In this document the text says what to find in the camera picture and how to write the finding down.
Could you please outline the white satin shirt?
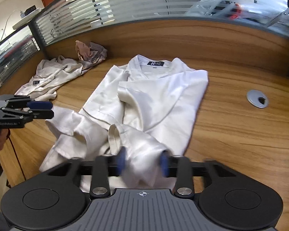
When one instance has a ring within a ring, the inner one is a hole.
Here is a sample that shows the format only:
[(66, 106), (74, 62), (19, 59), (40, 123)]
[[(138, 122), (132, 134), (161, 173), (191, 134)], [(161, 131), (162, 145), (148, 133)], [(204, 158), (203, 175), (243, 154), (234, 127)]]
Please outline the white satin shirt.
[(175, 179), (162, 175), (159, 157), (163, 151), (184, 154), (207, 85), (207, 71), (177, 58), (137, 55), (113, 66), (78, 112), (54, 107), (46, 124), (56, 142), (40, 171), (72, 158), (114, 155), (124, 147), (126, 168), (109, 180), (111, 189), (172, 189)]

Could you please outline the beige crumpled shirt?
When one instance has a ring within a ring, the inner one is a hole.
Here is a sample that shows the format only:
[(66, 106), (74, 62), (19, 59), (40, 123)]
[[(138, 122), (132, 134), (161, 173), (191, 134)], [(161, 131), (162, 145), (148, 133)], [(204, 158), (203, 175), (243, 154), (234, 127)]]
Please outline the beige crumpled shirt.
[(90, 62), (66, 59), (63, 56), (44, 59), (38, 64), (36, 74), (15, 94), (26, 95), (36, 101), (53, 100), (61, 86), (85, 74), (93, 66)]

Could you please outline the side glass partition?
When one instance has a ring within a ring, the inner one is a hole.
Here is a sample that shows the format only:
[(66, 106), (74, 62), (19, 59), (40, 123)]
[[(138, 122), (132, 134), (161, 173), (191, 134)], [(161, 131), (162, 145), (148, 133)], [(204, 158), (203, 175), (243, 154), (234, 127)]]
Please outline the side glass partition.
[(36, 23), (26, 23), (1, 40), (0, 95), (14, 94), (29, 82), (43, 59), (47, 59), (45, 43)]

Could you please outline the crumpled brown patterned cloth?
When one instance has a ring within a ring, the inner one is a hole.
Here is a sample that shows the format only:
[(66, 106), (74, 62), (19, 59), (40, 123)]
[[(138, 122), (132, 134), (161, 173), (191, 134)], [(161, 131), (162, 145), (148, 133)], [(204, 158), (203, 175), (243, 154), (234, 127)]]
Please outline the crumpled brown patterned cloth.
[(107, 49), (93, 42), (87, 45), (76, 40), (76, 53), (80, 62), (87, 67), (98, 65), (107, 58)]

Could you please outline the white power strip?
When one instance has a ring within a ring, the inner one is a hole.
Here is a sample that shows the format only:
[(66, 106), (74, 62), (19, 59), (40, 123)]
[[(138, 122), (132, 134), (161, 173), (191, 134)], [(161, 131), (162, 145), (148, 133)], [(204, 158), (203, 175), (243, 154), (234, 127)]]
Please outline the white power strip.
[(23, 11), (20, 11), (21, 20), (18, 21), (15, 25), (13, 25), (13, 30), (17, 30), (21, 26), (25, 25), (26, 23), (30, 22), (39, 12), (41, 12), (41, 8), (37, 8), (30, 12), (28, 15), (24, 15)]

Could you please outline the frosted glass desk partition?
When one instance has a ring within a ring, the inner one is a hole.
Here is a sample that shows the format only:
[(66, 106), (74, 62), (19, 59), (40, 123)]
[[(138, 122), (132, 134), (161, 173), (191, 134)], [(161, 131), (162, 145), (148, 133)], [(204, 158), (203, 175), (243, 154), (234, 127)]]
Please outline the frosted glass desk partition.
[(49, 45), (110, 24), (161, 18), (237, 21), (289, 37), (288, 0), (58, 0), (34, 22)]

